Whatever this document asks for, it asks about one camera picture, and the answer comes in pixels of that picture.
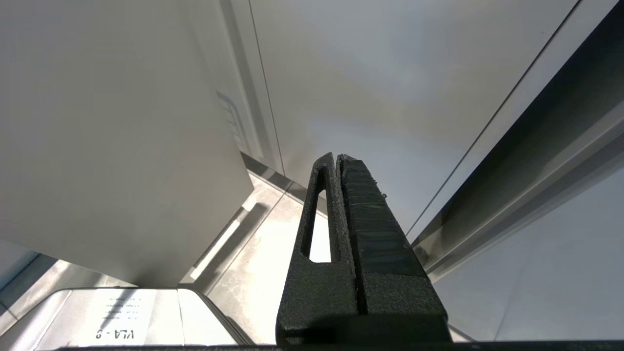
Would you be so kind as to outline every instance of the white paper label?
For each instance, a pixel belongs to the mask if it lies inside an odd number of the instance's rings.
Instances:
[[[79,346],[143,345],[155,297],[152,289],[98,290]]]

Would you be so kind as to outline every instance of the floor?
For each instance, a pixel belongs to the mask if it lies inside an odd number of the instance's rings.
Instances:
[[[257,344],[274,344],[275,319],[305,189],[275,180],[271,173],[258,176],[250,171],[249,175],[253,193],[213,247],[182,279],[180,287],[208,296]],[[315,262],[330,261],[324,208],[320,201],[310,253]],[[114,286],[133,285],[40,255],[0,291],[0,335],[56,290]],[[453,334],[454,340],[463,339]]]

